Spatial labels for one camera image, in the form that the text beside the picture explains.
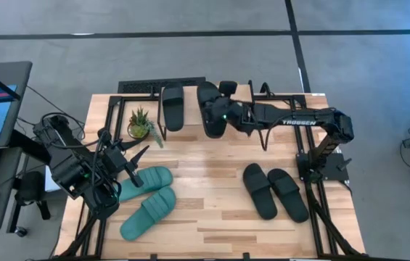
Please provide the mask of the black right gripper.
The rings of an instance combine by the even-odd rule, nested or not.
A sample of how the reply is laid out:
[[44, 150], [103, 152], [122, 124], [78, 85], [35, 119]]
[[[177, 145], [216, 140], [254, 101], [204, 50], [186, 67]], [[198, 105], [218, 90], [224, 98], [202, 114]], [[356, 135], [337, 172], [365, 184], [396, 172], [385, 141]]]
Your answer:
[[248, 125], [243, 123], [245, 113], [242, 102], [227, 97], [216, 97], [206, 101], [204, 118], [206, 124], [228, 123], [240, 132], [249, 132]]

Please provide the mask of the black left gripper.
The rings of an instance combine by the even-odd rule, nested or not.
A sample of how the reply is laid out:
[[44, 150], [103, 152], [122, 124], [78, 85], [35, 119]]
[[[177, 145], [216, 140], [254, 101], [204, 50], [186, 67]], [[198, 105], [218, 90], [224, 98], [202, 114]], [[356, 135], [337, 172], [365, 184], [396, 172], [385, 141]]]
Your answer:
[[136, 174], [135, 170], [139, 166], [139, 160], [148, 150], [149, 146], [144, 147], [136, 155], [134, 155], [131, 160], [128, 161], [123, 156], [123, 153], [126, 150], [139, 145], [142, 142], [141, 139], [126, 142], [122, 141], [121, 139], [112, 141], [111, 134], [106, 128], [98, 130], [97, 135], [99, 137], [101, 145], [105, 146], [105, 148], [102, 149], [101, 160], [108, 172], [117, 174], [120, 171], [125, 170], [135, 187], [141, 187], [144, 182]]

